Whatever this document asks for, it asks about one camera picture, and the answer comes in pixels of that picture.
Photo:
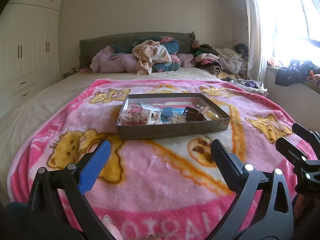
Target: blue gripper pad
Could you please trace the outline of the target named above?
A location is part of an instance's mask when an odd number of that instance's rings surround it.
[[[83,195],[92,189],[103,166],[106,164],[111,154],[111,145],[108,141],[103,141],[93,152],[93,156],[83,168],[79,176],[78,188]]]

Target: gray headboard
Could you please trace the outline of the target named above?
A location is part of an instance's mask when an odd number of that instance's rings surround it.
[[[97,37],[89,40],[80,41],[80,68],[85,66],[85,59],[88,56],[94,56],[101,49],[112,44],[124,47],[129,50],[129,47],[135,41],[142,38],[168,36],[176,39],[179,42],[178,53],[192,53],[191,42],[195,39],[195,33],[167,33],[167,32],[141,32],[141,33],[122,33]]]

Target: window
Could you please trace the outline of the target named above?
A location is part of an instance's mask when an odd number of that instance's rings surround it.
[[[267,57],[320,65],[320,13],[312,0],[257,0]]]

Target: curtain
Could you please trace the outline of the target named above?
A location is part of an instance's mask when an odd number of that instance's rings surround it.
[[[263,52],[263,28],[260,21],[257,0],[246,0],[249,24],[249,57],[247,76],[257,81],[265,81],[267,60]]]

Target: white bedsheet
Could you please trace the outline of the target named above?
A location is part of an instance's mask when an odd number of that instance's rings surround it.
[[[39,92],[31,100],[10,110],[0,119],[0,200],[8,203],[7,174],[23,142],[47,119],[101,78],[114,80],[184,79],[219,80],[197,68],[137,76],[135,73],[75,74]]]

